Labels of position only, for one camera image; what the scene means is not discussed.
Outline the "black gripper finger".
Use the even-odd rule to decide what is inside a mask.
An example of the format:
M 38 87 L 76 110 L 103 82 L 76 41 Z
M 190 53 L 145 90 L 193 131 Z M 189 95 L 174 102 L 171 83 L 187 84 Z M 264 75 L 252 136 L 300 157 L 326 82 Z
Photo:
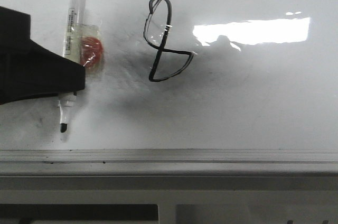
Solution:
M 85 88 L 85 68 L 31 40 L 31 17 L 1 7 L 1 104 Z

